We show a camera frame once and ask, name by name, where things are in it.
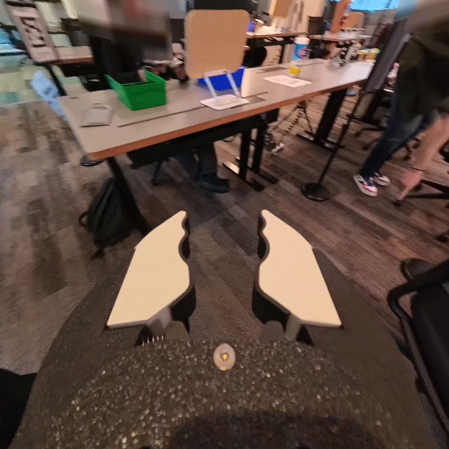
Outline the blue plastic bin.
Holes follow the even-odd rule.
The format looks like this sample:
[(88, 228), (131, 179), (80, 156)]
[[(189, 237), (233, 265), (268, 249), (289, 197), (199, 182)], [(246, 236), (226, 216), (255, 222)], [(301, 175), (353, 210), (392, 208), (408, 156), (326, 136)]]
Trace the blue plastic bin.
[[(246, 67), (242, 65), (238, 68), (238, 70), (231, 73), (233, 81), (238, 89), (240, 89), (240, 87), (241, 87), (245, 69), (246, 69)], [(226, 74), (210, 76), (209, 79), (210, 79), (212, 86), (214, 87), (214, 89), (216, 91), (223, 92), (223, 91), (232, 89), (232, 86), (231, 86)]]

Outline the black backpack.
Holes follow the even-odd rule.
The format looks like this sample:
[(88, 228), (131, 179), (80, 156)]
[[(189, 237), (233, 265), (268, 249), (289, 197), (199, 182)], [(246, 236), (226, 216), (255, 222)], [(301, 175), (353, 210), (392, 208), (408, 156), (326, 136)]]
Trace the black backpack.
[(79, 225), (92, 235), (91, 259), (104, 256), (106, 248), (125, 240), (134, 229), (146, 236), (150, 228), (120, 180), (109, 177), (79, 217)]

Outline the black pole round base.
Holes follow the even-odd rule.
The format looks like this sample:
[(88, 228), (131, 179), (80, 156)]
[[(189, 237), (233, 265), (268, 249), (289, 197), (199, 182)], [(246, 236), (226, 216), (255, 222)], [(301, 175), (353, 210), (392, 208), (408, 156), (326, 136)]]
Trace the black pole round base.
[(323, 171), (321, 172), (317, 182), (309, 182), (302, 186), (301, 192), (302, 194), (309, 200), (315, 202), (323, 202), (326, 201), (330, 192), (328, 188), (323, 185), (324, 178), (336, 157), (339, 149), (342, 147), (342, 141), (350, 128), (352, 121), (355, 118), (356, 111), (358, 106), (362, 100), (362, 98), (369, 93), (375, 93), (379, 90), (380, 87), (383, 86), (387, 75), (389, 74), (391, 68), (393, 67), (396, 58), (400, 55), (402, 48), (408, 41), (410, 37), (410, 33), (406, 32), (408, 19), (397, 20), (393, 23), (391, 30), (387, 36), (386, 42), (379, 53), (379, 56), (376, 59), (373, 68), (363, 84), (363, 87), (358, 95), (356, 103), (352, 108), (351, 112), (347, 116), (347, 120), (342, 127), (338, 140), (322, 140), (317, 138), (317, 133), (315, 133), (314, 138), (311, 139), (309, 137), (304, 136), (303, 138), (306, 140), (310, 140), (321, 148), (328, 149), (330, 151), (329, 158), (326, 162)]

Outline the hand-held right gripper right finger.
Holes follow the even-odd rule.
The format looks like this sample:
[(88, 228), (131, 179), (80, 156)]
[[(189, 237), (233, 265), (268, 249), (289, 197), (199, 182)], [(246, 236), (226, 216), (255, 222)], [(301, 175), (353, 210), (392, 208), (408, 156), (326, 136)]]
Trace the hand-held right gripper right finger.
[(252, 311), (286, 340), (307, 334), (307, 326), (342, 329), (343, 323), (311, 244), (293, 227), (264, 209), (257, 223), (259, 265)]

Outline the white book stand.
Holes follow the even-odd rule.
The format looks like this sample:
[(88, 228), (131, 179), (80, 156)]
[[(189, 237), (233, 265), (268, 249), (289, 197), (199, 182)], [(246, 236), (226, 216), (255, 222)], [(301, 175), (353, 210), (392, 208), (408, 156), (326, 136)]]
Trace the white book stand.
[[(216, 76), (226, 76), (233, 94), (218, 95), (216, 93), (216, 89), (214, 88), (211, 81), (211, 78)], [(206, 106), (213, 110), (225, 110), (249, 104), (249, 100), (241, 96), (241, 92), (235, 84), (233, 76), (229, 70), (222, 69), (207, 71), (204, 73), (203, 79), (209, 92), (212, 94), (211, 98), (200, 100), (200, 104), (202, 104), (203, 106)]]

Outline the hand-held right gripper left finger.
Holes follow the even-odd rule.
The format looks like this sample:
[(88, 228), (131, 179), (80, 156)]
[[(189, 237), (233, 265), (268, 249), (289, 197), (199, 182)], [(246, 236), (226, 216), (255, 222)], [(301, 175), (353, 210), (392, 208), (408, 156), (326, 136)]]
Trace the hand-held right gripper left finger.
[(108, 329), (144, 327), (149, 337), (179, 333), (188, 338), (196, 308), (188, 258), (188, 213), (177, 212), (135, 247), (106, 322)]

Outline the brown wooden desk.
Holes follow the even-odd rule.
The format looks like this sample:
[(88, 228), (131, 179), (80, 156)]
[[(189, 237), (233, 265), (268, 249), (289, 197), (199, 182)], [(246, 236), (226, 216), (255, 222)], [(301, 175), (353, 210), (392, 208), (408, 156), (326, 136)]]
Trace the brown wooden desk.
[[(284, 106), (360, 85), (367, 80), (372, 67), (369, 62), (350, 62), (333, 68), (328, 61), (313, 59), (306, 61), (300, 71), (300, 78), (311, 81), (311, 84), (297, 88), (263, 80), (269, 76), (287, 75), (287, 64), (250, 68), (244, 71), (242, 83), (244, 97), (250, 100), (249, 104), (225, 110), (213, 110), (200, 104), (200, 100), (209, 98), (208, 91), (201, 86), (190, 83), (182, 87), (177, 81), (169, 81), (168, 97), (174, 101), (172, 104), (178, 107), (178, 111), (173, 111), (169, 104), (137, 111), (131, 114), (132, 122), (123, 125), (119, 123), (119, 112), (123, 107), (111, 90), (61, 97), (59, 104), (87, 157), (94, 161), (106, 160), (114, 177), (120, 180), (123, 189), (129, 191), (128, 196), (135, 204), (115, 156), (163, 142), (203, 143), (235, 134), (241, 135), (239, 166), (225, 162), (223, 167), (253, 189), (262, 191), (264, 185), (253, 174), (265, 177), (260, 164), (267, 116)], [(114, 109), (111, 125), (79, 126), (82, 109), (93, 103), (106, 104)]]

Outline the black office chair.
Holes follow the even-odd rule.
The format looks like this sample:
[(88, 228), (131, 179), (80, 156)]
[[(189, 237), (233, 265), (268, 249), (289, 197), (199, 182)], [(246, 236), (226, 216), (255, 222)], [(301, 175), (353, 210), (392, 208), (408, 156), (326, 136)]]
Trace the black office chair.
[(433, 266), (421, 259), (401, 263), (406, 282), (391, 289), (388, 305), (401, 323), (401, 352), (412, 362), (418, 387), (448, 433), (449, 293), (448, 260)]

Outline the white paper sheet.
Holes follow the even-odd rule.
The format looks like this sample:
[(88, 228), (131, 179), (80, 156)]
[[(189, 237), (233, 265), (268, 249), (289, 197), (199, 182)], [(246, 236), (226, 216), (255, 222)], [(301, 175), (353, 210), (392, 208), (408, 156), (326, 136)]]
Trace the white paper sheet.
[(263, 78), (263, 80), (292, 88), (303, 87), (311, 84), (311, 81), (302, 80), (286, 75), (269, 76)]

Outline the green plastic bin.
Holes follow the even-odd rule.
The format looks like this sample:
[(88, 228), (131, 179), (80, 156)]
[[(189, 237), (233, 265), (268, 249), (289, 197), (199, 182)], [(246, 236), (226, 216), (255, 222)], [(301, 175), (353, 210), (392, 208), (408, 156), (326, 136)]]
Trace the green plastic bin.
[(131, 111), (165, 105), (166, 81), (148, 71), (145, 75), (145, 82), (135, 83), (119, 83), (109, 75), (105, 77), (117, 98)]

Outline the white plastic bottle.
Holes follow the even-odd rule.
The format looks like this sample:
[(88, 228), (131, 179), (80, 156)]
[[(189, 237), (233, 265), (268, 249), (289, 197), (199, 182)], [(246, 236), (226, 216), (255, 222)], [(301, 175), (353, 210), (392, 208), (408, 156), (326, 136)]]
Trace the white plastic bottle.
[(310, 39), (305, 36), (297, 36), (294, 40), (294, 48), (289, 64), (289, 75), (298, 76), (302, 63), (308, 59)]

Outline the white printed sign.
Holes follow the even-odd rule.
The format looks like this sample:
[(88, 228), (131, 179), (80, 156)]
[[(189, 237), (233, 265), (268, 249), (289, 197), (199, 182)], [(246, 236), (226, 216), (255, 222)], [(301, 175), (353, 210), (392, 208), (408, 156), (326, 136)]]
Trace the white printed sign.
[(59, 61), (56, 47), (37, 8), (17, 2), (7, 2), (5, 7), (32, 61), (41, 64)]

